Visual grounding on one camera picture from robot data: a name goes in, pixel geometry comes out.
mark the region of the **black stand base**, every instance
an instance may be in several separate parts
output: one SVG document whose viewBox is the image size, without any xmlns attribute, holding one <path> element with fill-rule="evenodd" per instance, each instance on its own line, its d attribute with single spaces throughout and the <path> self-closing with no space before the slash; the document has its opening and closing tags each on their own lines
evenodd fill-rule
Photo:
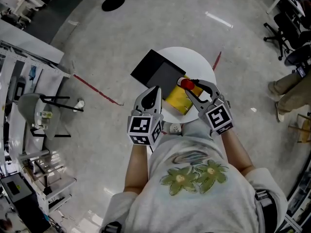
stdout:
<svg viewBox="0 0 311 233">
<path fill-rule="evenodd" d="M 104 11 L 112 11 L 116 10 L 124 4 L 125 0 L 106 0 L 102 4 L 102 10 Z"/>
</svg>

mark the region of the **white round table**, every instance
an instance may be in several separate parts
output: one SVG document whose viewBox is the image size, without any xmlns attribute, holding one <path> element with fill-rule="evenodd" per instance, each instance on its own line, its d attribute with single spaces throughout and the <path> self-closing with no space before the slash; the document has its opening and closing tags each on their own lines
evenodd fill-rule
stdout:
<svg viewBox="0 0 311 233">
<path fill-rule="evenodd" d="M 201 79 L 216 84 L 216 78 L 213 68 L 208 61 L 196 51 L 182 47 L 170 47 L 158 51 L 163 57 L 173 62 L 179 68 L 186 72 L 186 76 L 191 79 Z M 207 92 L 203 92 L 200 97 L 201 100 L 210 100 Z M 186 123 L 194 121 L 198 118 L 198 111 L 193 105 L 190 110 L 182 115 L 175 108 L 169 105 L 166 101 L 162 101 L 162 115 L 164 121 L 170 123 Z"/>
</svg>

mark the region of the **khaki pants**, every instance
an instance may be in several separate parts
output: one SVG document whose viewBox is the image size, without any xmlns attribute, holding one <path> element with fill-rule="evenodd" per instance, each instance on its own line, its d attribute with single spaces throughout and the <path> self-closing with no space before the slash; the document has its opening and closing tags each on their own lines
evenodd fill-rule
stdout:
<svg viewBox="0 0 311 233">
<path fill-rule="evenodd" d="M 311 105 L 311 72 L 303 79 L 295 72 L 271 82 L 269 90 L 276 95 L 284 95 L 277 103 L 277 111 L 284 115 L 306 104 Z"/>
</svg>

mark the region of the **white t-shirt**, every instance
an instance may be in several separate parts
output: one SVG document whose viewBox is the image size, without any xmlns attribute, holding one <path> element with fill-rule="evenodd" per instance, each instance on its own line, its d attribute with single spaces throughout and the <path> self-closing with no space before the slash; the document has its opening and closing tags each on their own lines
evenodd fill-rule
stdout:
<svg viewBox="0 0 311 233">
<path fill-rule="evenodd" d="M 276 202 L 277 226 L 287 200 L 266 168 L 245 177 L 213 141 L 181 137 L 161 144 L 149 161 L 141 194 L 123 192 L 110 201 L 103 227 L 117 221 L 129 233 L 258 233 L 255 190 Z"/>
</svg>

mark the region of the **yellow object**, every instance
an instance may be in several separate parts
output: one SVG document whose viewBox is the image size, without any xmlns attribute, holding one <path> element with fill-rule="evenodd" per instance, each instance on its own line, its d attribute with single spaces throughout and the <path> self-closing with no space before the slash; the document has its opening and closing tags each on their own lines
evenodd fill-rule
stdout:
<svg viewBox="0 0 311 233">
<path fill-rule="evenodd" d="M 42 118 L 52 118 L 53 113 L 51 111 L 42 111 L 40 112 L 40 116 Z"/>
<path fill-rule="evenodd" d="M 311 121 L 306 119 L 302 124 L 302 129 L 305 131 L 301 132 L 300 134 L 302 143 L 307 143 L 310 133 L 311 133 L 310 128 L 311 128 Z"/>
<path fill-rule="evenodd" d="M 195 87 L 191 90 L 197 97 L 201 95 L 203 90 L 199 87 Z M 169 96 L 165 99 L 167 103 L 177 109 L 181 114 L 185 115 L 191 106 L 193 105 L 191 100 L 188 98 L 185 90 L 179 86 L 175 86 L 173 91 L 169 94 Z"/>
</svg>

